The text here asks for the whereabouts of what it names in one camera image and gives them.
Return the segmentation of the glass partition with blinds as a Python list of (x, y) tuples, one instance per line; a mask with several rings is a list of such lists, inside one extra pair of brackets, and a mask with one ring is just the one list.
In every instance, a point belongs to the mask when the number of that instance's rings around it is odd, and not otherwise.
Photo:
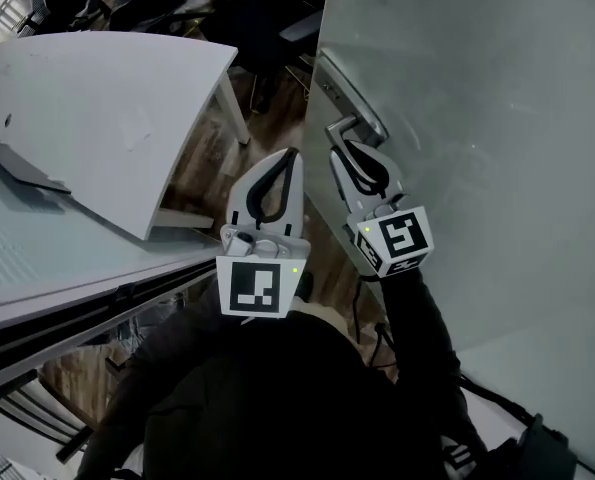
[(207, 277), (219, 249), (191, 229), (136, 239), (0, 167), (0, 386)]

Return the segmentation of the white desk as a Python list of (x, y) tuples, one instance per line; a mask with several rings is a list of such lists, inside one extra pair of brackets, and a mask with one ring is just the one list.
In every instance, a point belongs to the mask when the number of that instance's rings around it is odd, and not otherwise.
[(216, 99), (240, 143), (250, 132), (228, 78), (232, 46), (165, 35), (78, 32), (0, 43), (0, 141), (82, 206), (139, 239), (209, 228), (162, 198)]

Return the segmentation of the person's left forearm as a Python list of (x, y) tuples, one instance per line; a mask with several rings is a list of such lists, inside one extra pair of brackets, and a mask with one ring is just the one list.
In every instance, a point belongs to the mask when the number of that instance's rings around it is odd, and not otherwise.
[(162, 400), (181, 378), (243, 319), (225, 316), (210, 298), (186, 306), (157, 326), (129, 357), (103, 421), (132, 423)]

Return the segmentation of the person's dark-clothed torso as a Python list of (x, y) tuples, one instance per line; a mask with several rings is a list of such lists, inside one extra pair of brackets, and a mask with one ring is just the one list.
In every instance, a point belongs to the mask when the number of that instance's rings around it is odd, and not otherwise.
[(303, 313), (241, 323), (136, 421), (102, 420), (76, 480), (137, 447), (144, 480), (463, 480), (486, 448), (456, 380), (392, 382)]

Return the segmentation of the frosted glass door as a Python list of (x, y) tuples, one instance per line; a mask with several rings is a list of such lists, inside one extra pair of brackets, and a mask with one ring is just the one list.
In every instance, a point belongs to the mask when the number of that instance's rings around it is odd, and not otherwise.
[(595, 0), (326, 0), (319, 47), (426, 209), (464, 369), (595, 469)]

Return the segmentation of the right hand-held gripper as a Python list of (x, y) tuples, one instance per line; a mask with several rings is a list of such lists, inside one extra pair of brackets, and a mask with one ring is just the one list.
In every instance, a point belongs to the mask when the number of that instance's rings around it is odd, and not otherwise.
[(418, 268), (434, 250), (426, 210), (403, 191), (398, 165), (366, 144), (332, 148), (329, 163), (349, 214), (352, 243), (374, 274), (385, 278)]

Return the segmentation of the person's right forearm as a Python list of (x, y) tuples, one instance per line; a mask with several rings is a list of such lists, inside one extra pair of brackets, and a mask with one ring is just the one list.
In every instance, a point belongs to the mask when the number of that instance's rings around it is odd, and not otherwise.
[(380, 286), (399, 371), (433, 386), (453, 384), (461, 364), (421, 271), (385, 277)]

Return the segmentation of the yellow metal chair frame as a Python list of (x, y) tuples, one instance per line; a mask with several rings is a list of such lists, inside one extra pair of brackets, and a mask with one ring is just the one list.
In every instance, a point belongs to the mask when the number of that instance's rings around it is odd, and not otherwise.
[(299, 56), (297, 59), (293, 60), (289, 64), (284, 66), (284, 69), (288, 72), (288, 74), (302, 87), (302, 96), (304, 101), (309, 100), (310, 96), (310, 81), (306, 81), (301, 75), (297, 74), (297, 71), (303, 73), (304, 75), (308, 76), (309, 79), (312, 79), (314, 65), (312, 62), (304, 58), (303, 56)]

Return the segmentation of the person's black shoe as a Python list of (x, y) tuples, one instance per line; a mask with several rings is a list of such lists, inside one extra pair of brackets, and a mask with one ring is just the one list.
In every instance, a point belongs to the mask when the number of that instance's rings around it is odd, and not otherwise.
[(313, 292), (314, 276), (310, 271), (304, 271), (298, 282), (295, 296), (307, 303)]

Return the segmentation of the black waist pack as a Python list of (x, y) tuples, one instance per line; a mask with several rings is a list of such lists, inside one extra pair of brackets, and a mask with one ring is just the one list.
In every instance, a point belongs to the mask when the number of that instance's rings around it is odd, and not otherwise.
[(577, 456), (568, 438), (543, 424), (519, 404), (462, 376), (459, 385), (496, 404), (526, 426), (519, 439), (508, 438), (489, 451), (467, 480), (574, 480)]

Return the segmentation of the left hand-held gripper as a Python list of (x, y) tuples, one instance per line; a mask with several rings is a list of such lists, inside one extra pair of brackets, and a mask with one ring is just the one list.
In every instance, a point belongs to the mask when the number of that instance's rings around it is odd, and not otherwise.
[[(281, 174), (280, 207), (266, 215), (262, 199)], [(267, 156), (237, 180), (226, 223), (221, 229), (224, 252), (216, 258), (221, 313), (286, 317), (311, 251), (307, 240), (295, 238), (303, 227), (303, 161), (297, 149)]]

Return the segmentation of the silver door lever handle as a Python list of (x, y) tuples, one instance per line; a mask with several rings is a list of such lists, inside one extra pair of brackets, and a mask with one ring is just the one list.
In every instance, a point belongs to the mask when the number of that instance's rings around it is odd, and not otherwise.
[(342, 61), (329, 48), (321, 48), (317, 55), (314, 81), (343, 117), (352, 114), (357, 118), (357, 135), (362, 143), (377, 148), (389, 138), (381, 118), (344, 73)]

